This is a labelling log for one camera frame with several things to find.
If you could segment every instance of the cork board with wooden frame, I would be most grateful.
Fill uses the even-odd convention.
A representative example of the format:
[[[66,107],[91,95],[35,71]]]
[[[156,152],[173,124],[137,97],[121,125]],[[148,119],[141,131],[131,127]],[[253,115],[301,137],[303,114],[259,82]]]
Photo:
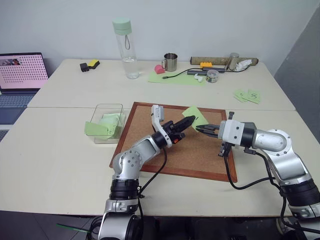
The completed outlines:
[[[134,102],[126,125],[115,149],[113,158],[132,147],[146,135],[152,135],[154,130],[151,123],[151,107],[155,103]],[[182,112],[188,107],[163,105],[164,122],[180,121]],[[227,120],[226,111],[222,109],[198,108],[210,124],[219,125]],[[171,148],[167,148],[167,163],[160,173],[186,176],[192,178],[228,181],[224,159],[218,156],[222,140],[209,137],[195,131],[192,127],[185,131],[185,138]],[[155,173],[164,162],[163,151],[146,162],[141,171]],[[237,174],[232,151],[228,158],[230,175],[233,182],[237,182]]]

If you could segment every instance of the glass water bottle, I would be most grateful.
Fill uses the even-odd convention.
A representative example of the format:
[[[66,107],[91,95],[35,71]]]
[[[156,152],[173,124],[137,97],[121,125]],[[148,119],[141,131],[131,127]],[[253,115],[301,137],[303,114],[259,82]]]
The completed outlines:
[[[130,19],[118,17],[112,21],[112,24],[118,42],[125,75],[129,79],[136,79],[139,77],[139,70]]]

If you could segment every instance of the pink object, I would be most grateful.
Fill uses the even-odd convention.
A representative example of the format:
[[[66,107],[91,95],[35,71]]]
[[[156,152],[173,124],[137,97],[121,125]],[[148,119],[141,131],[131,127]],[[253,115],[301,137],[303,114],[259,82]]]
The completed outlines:
[[[165,69],[160,64],[154,67],[154,71],[156,72],[156,74],[165,73]]]

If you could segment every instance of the white table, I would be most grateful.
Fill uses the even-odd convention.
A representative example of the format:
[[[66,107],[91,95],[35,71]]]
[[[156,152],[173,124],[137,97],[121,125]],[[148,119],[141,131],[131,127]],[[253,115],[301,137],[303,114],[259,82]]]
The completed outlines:
[[[84,134],[93,111],[31,107],[23,112],[0,142],[0,210],[103,213],[116,144],[94,144]],[[235,110],[234,119],[289,133],[294,151],[320,186],[320,145],[295,111]],[[267,176],[263,160],[242,150],[233,150],[238,186]],[[152,175],[141,172],[140,183]],[[282,206],[278,190],[268,182],[235,190],[228,182],[159,174],[144,194],[144,213],[156,216],[279,216]]]
[[[218,82],[206,82],[205,86],[147,82],[159,64],[156,61],[139,62],[137,79],[125,76],[121,61],[101,60],[96,69],[81,72],[79,64],[84,62],[88,60],[64,60],[28,107],[95,108],[97,104],[121,103],[131,108],[136,101],[213,109],[295,110],[262,62],[243,72],[222,73]],[[176,72],[197,67],[179,62]],[[261,103],[239,102],[233,97],[237,89],[260,91]]]

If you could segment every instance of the white tissue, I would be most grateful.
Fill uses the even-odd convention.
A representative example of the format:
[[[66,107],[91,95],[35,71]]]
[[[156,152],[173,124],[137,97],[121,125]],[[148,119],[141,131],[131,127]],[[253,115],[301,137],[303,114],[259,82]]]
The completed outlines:
[[[251,59],[243,60],[243,61],[236,64],[234,71],[235,72],[242,71],[242,70],[246,69],[251,63],[252,63]]]

